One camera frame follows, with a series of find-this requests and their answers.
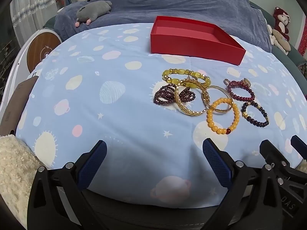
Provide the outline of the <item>gold braided bangle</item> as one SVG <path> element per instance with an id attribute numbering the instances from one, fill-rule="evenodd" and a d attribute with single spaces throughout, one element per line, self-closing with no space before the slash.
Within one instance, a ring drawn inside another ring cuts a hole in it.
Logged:
<path id="1" fill-rule="evenodd" d="M 179 95 L 179 88 L 180 86 L 183 86 L 183 85 L 186 85 L 186 84 L 194 84 L 196 85 L 196 87 L 198 89 L 201 90 L 201 92 L 205 92 L 205 88 L 207 88 L 207 86 L 205 86 L 203 83 L 197 81 L 197 80 L 192 80 L 192 79 L 188 79 L 188 78 L 185 78 L 183 80 L 180 80 L 180 82 L 176 85 L 175 87 L 175 91 L 174 91 L 174 99 L 175 99 L 175 102 L 178 106 L 178 108 L 186 115 L 188 116 L 200 116 L 202 115 L 203 113 L 205 113 L 207 111 L 207 108 L 205 106 L 205 109 L 202 110 L 202 111 L 192 111 L 190 109 L 188 109 L 184 103 L 181 101 L 181 98 L 180 98 L 180 95 Z"/>

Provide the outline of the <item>thin gold bangle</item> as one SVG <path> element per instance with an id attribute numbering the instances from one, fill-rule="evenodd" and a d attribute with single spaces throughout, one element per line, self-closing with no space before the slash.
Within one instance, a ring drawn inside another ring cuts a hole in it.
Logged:
<path id="1" fill-rule="evenodd" d="M 230 100 L 230 102 L 227 103 L 229 105 L 228 108 L 225 109 L 225 110 L 213 108 L 213 105 L 210 104 L 210 95 L 208 93 L 208 89 L 216 89 L 216 90 L 221 91 L 223 94 L 225 94 L 226 97 Z M 233 98 L 230 96 L 229 92 L 226 89 L 221 88 L 219 86 L 210 85 L 207 88 L 205 88 L 205 92 L 202 92 L 201 95 L 202 95 L 202 100 L 203 100 L 206 108 L 212 109 L 213 111 L 215 111 L 217 113 L 226 113 L 226 112 L 230 111 L 234 106 Z"/>

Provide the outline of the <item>white fluffy rug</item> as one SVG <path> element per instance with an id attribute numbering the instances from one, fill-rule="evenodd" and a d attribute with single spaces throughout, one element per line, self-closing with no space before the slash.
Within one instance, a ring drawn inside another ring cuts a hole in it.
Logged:
<path id="1" fill-rule="evenodd" d="M 1 196 L 14 217 L 26 228 L 31 187 L 37 169 L 43 163 L 14 135 L 1 137 L 0 160 Z"/>

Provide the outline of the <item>light blue planet-print sheet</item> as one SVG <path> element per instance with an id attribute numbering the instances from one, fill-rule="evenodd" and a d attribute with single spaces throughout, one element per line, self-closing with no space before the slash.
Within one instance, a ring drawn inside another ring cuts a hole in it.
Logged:
<path id="1" fill-rule="evenodd" d="M 206 138 L 250 167 L 270 140 L 297 167 L 302 158 L 290 139 L 306 140 L 306 99 L 295 79 L 272 54 L 241 39 L 241 65 L 152 54 L 150 23 L 96 28 L 69 38 L 35 68 L 39 76 L 16 136 L 49 168 L 76 161 L 99 140 L 108 151 L 89 189 L 136 204 L 202 208 L 220 203 L 220 186 L 203 152 Z M 223 81 L 248 79 L 270 123 L 260 128 L 239 120 L 228 135 L 213 132 L 207 116 L 188 116 L 172 104 L 153 103 L 162 72 L 188 69 L 208 76 L 210 100 Z"/>

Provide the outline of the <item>green sofa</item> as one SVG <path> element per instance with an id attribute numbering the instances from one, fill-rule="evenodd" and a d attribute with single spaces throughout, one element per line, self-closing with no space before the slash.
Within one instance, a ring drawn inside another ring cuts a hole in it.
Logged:
<path id="1" fill-rule="evenodd" d="M 255 3 L 249 3 L 251 7 L 261 10 L 266 19 L 267 24 L 269 24 L 270 27 L 274 29 L 275 18 Z M 292 46 L 292 44 L 289 44 L 289 46 L 291 50 L 290 52 L 288 52 L 288 54 L 285 54 L 280 48 L 276 47 L 275 45 L 273 45 L 272 53 L 277 59 L 281 57 L 281 62 L 284 65 L 287 64 L 289 65 L 289 67 L 293 67 L 295 72 L 299 71 L 303 75 L 303 80 L 306 80 L 306 60 L 299 53 L 299 51 L 297 51 L 297 49 Z"/>

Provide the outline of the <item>brown cardboard piece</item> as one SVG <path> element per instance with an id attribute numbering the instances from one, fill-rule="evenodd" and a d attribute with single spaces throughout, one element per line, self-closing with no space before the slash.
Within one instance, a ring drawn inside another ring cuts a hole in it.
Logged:
<path id="1" fill-rule="evenodd" d="M 20 83 L 15 89 L 1 121 L 1 136 L 16 135 L 17 125 L 37 79 L 38 76 L 29 78 Z"/>

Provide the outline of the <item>beige cookie plush toy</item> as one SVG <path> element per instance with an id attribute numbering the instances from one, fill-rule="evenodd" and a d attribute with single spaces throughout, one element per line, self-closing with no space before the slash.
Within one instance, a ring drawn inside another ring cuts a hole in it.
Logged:
<path id="1" fill-rule="evenodd" d="M 285 55 L 288 55 L 288 53 L 291 51 L 291 47 L 288 41 L 283 37 L 283 35 L 281 35 L 279 31 L 273 29 L 269 24 L 267 24 L 267 29 L 271 44 L 276 46 Z"/>

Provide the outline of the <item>red monkey plush toy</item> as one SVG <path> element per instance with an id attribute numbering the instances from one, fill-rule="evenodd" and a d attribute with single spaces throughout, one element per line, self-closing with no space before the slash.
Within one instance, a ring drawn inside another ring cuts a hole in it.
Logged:
<path id="1" fill-rule="evenodd" d="M 287 26 L 290 23 L 290 16 L 283 9 L 275 7 L 273 17 L 275 18 L 274 29 L 279 31 L 279 33 L 283 35 L 287 41 L 289 41 L 289 30 Z"/>

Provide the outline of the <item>red cardboard tray box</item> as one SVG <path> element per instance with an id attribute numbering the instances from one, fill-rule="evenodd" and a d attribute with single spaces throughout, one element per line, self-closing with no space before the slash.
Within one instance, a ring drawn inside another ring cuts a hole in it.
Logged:
<path id="1" fill-rule="evenodd" d="M 215 24 L 158 16 L 150 33 L 151 53 L 222 61 L 239 66 L 246 50 Z"/>

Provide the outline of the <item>dark blue plush blanket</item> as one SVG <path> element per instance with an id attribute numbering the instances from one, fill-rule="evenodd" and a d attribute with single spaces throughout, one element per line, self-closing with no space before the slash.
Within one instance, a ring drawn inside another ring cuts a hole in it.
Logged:
<path id="1" fill-rule="evenodd" d="M 84 5 L 110 1 L 111 12 L 90 25 L 75 27 L 76 13 Z M 62 40 L 82 31 L 102 26 L 150 23 L 157 16 L 189 18 L 215 24 L 229 35 L 271 52 L 267 23 L 261 10 L 250 6 L 249 0 L 87 0 L 66 6 L 55 18 L 54 30 Z"/>

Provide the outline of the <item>grey plush mole toy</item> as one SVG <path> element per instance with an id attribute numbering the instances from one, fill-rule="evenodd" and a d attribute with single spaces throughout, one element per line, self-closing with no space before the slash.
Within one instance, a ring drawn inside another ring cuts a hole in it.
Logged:
<path id="1" fill-rule="evenodd" d="M 98 17 L 110 13 L 112 10 L 111 1 L 90 2 L 82 6 L 76 13 L 75 27 L 78 28 L 81 23 L 90 25 Z"/>

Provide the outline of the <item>white curtain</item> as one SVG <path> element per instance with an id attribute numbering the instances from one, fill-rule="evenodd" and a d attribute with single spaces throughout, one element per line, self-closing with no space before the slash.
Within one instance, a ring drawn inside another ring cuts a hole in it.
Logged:
<path id="1" fill-rule="evenodd" d="M 56 0 L 12 0 L 10 15 L 20 46 L 57 14 Z"/>

